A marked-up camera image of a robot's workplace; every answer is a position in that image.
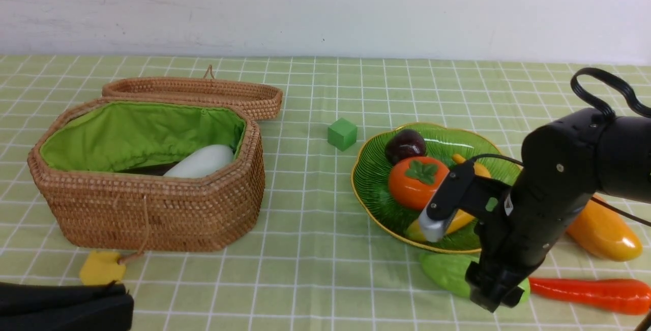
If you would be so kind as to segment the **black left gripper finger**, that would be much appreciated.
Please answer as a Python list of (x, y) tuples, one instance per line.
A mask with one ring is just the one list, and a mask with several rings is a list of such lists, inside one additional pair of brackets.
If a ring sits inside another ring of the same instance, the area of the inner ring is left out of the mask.
[(116, 282), (1, 286), (2, 330), (130, 330), (133, 309), (133, 297)]

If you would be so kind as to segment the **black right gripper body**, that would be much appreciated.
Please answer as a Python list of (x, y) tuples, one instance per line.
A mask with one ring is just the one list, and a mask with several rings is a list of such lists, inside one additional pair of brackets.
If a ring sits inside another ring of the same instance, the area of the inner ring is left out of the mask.
[(491, 276), (529, 276), (585, 206), (577, 185), (553, 179), (519, 178), (495, 209), (497, 217), (480, 228), (479, 268)]

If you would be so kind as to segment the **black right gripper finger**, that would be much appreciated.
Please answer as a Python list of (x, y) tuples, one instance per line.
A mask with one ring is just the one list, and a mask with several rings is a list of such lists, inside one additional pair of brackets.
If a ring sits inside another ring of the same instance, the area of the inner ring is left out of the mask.
[(516, 307), (525, 294), (520, 284), (526, 280), (526, 272), (488, 261), (470, 262), (465, 273), (470, 301), (490, 313), (500, 306)]

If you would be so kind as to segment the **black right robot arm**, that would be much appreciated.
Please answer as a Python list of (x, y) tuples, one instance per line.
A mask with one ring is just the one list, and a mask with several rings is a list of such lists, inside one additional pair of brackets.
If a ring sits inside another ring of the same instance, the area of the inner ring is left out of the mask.
[(453, 169), (457, 209), (468, 210), (482, 251), (465, 279), (488, 312), (514, 307), (519, 283), (546, 259), (595, 192), (649, 203), (649, 119), (583, 109), (532, 131), (509, 187), (478, 177), (471, 160)]

